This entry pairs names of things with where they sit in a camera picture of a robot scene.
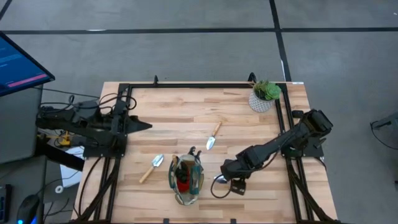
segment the computer mouse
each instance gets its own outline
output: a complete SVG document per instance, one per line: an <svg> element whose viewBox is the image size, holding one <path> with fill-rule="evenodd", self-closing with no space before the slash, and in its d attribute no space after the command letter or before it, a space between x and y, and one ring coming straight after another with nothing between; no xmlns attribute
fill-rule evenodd
<svg viewBox="0 0 398 224"><path fill-rule="evenodd" d="M17 224L33 224L36 222L37 208L40 199L37 195L30 195L22 201L18 208Z"/></svg>

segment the desk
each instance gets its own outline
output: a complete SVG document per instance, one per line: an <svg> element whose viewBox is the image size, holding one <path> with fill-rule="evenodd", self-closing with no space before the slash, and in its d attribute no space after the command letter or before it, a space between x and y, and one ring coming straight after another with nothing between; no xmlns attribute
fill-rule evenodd
<svg viewBox="0 0 398 224"><path fill-rule="evenodd" d="M118 85L116 82L105 83L102 96L116 93ZM304 85L288 83L287 88L292 110L308 111L310 106ZM254 112L248 105L250 92L249 88L133 89L137 107L130 114L138 115L153 128L128 137L126 154L121 160L112 222L162 223L164 218L169 218L170 223L229 223L232 218L238 223L295 222L285 160L280 156L268 168L252 174L247 180L244 196L231 193L225 199L216 199L210 194L213 177L220 173L220 165L225 159L234 159L248 146L264 144L280 133L275 106L266 113ZM289 129L283 97L280 102L285 128ZM219 121L223 121L223 125L215 146L207 151L207 139ZM196 146L197 151L202 150L205 181L199 200L184 207L175 201L167 173L172 154L186 154L191 146ZM140 184L139 179L150 167L151 160L160 153L165 155L163 164L144 184ZM95 160L91 158L85 162L81 183ZM310 193L326 214L336 218L325 168L313 158L304 158L303 163ZM103 161L100 161L88 179L83 208L96 195L102 170ZM228 187L216 187L215 194L223 195ZM302 196L299 198L305 218ZM105 216L107 202L108 195L105 195L101 218Z"/></svg>
<svg viewBox="0 0 398 224"><path fill-rule="evenodd" d="M45 156L40 156L0 165L0 185L12 185L8 223L17 223L17 212L22 201L44 186L46 162ZM38 223L43 220L43 197L44 191L41 191L37 209Z"/></svg>

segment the potted plant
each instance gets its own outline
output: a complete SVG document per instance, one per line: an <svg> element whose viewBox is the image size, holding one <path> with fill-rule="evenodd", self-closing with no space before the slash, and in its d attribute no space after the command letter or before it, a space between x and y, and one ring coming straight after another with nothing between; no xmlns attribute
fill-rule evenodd
<svg viewBox="0 0 398 224"><path fill-rule="evenodd" d="M255 112L266 112L279 99L280 88L269 81L259 81L254 84L249 97L249 105Z"/></svg>

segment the wooden handle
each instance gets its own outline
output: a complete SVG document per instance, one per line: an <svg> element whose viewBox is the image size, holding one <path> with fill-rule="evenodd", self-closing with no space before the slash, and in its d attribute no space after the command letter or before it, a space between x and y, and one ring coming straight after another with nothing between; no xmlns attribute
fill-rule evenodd
<svg viewBox="0 0 398 224"><path fill-rule="evenodd" d="M217 132L218 132L218 130L220 129L220 127L221 127L221 124L222 124L222 122L220 121L218 124L217 124L217 127L216 127L216 129L214 129L214 131L213 131L213 136L216 136L216 134L217 134Z"/></svg>
<svg viewBox="0 0 398 224"><path fill-rule="evenodd" d="M139 183L142 184L146 178L149 176L149 174L154 171L155 167L150 167L149 170L141 177L141 179L139 180Z"/></svg>

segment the succulent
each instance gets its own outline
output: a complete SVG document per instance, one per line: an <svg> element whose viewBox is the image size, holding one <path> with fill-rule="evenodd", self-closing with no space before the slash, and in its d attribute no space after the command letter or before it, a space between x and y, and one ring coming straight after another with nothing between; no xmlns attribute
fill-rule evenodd
<svg viewBox="0 0 398 224"><path fill-rule="evenodd" d="M269 81L259 81L254 84L256 96L262 100L277 100L280 95L280 88L275 83Z"/></svg>

